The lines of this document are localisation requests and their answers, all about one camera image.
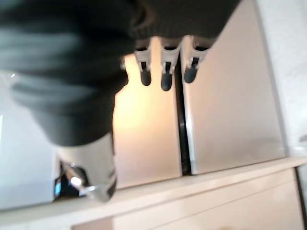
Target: blurry arm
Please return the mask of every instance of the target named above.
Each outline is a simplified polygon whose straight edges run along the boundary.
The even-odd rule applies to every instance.
[[[58,146],[79,146],[112,129],[115,94],[127,83],[127,0],[1,0],[0,69],[18,73],[14,98]]]

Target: white countertop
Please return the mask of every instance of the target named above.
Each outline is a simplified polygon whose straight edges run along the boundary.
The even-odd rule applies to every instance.
[[[89,198],[0,212],[0,230],[59,229],[131,212],[174,199],[251,180],[307,163],[307,157],[289,157],[199,176],[123,189],[107,204]]]

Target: metal object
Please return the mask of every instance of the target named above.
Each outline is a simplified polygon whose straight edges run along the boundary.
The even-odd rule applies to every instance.
[[[150,63],[151,63],[151,48],[150,39],[146,41],[139,42],[139,47],[134,52],[138,66],[141,73],[141,81],[145,86],[150,85],[152,82],[150,73]]]
[[[161,39],[161,87],[164,91],[168,91],[172,87],[172,76],[178,60],[179,52],[180,43],[176,44],[176,46],[168,46],[168,42],[166,43],[165,39]]]
[[[189,42],[189,51],[188,51],[188,63],[184,72],[184,80],[186,83],[192,83],[197,74],[197,70],[200,66],[200,63],[203,62],[205,56],[207,55],[209,49],[205,46],[195,46],[194,37],[191,37],[191,42]]]
[[[112,135],[83,146],[57,147],[66,176],[81,193],[108,201],[115,192],[116,172]]]

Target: dark green sweater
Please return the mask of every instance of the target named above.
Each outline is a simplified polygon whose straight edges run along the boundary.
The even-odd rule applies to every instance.
[[[83,145],[112,130],[131,35],[218,36],[239,2],[138,1],[142,7],[133,0],[0,0],[0,69],[18,73],[13,96],[53,143]],[[132,32],[132,21],[143,26]]]

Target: cabinet door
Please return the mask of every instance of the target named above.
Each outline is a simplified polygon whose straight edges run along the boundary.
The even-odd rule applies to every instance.
[[[303,230],[294,181],[154,230]]]
[[[184,83],[194,174],[285,156],[268,59],[255,3],[242,1],[195,81]]]
[[[152,39],[152,83],[141,83],[134,55],[125,59],[129,83],[116,97],[115,161],[119,187],[181,176],[180,146],[174,84],[161,89],[160,43]]]

